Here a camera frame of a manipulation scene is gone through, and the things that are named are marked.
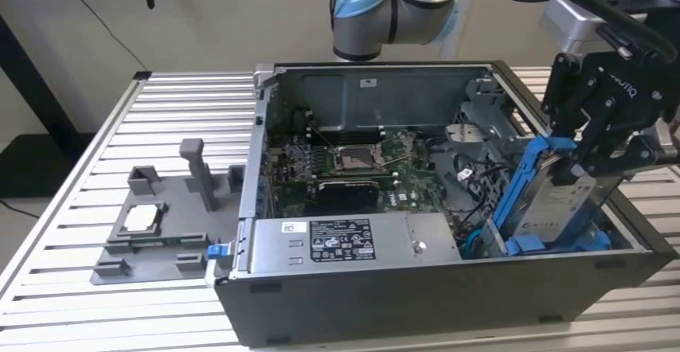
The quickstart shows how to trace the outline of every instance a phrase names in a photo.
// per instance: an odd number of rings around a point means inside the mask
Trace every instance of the warning label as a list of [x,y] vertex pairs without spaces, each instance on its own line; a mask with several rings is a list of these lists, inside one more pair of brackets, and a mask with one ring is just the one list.
[[310,221],[309,238],[310,259],[314,262],[374,259],[367,219]]

